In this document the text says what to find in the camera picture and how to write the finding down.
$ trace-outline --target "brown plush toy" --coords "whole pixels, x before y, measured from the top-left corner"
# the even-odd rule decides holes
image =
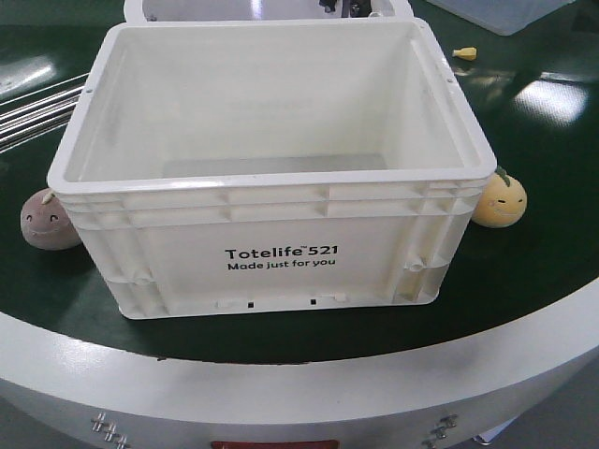
[[[31,196],[21,210],[21,232],[41,250],[66,250],[81,243],[75,227],[51,189]]]

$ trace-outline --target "screw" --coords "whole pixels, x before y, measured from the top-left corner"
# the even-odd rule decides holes
[[[122,435],[116,442],[116,449],[127,449],[128,447],[131,447],[131,445],[127,444],[127,436]]]

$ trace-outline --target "white plastic crate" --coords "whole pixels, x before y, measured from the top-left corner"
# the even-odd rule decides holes
[[[413,16],[407,0],[371,0],[371,6],[375,14],[383,16]],[[124,0],[124,17],[131,23],[342,17],[343,2],[337,0],[335,7],[327,12],[318,0]]]
[[[495,168],[428,25],[119,25],[48,181],[130,318],[426,304]]]

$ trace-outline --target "smiling face plush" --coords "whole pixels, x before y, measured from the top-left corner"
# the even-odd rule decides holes
[[[41,190],[25,201],[21,210],[21,232],[27,243],[41,250],[65,250],[81,243],[50,189]]]
[[[498,173],[491,177],[472,215],[478,225],[507,227],[517,222],[526,210],[527,197],[522,184],[504,171]]]

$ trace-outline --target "green table surface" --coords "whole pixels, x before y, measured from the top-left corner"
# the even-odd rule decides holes
[[[19,3],[26,6],[22,14],[15,12]],[[0,101],[88,71],[106,30],[123,19],[117,1],[54,1],[53,8],[48,3],[2,4],[8,13],[0,20]],[[539,310],[594,280],[599,4],[578,0],[503,37],[426,2],[411,3],[436,34],[499,163],[529,196],[525,216],[512,227],[470,224],[431,305],[127,320],[82,246],[43,252],[21,237],[22,203],[45,187],[61,128],[0,154],[1,311],[75,339],[144,355],[301,363],[468,336]],[[52,12],[69,5],[70,15]],[[453,49],[466,46],[478,48],[476,61],[451,58]],[[27,80],[34,60],[50,65],[51,75]],[[8,88],[7,80],[26,82]]]

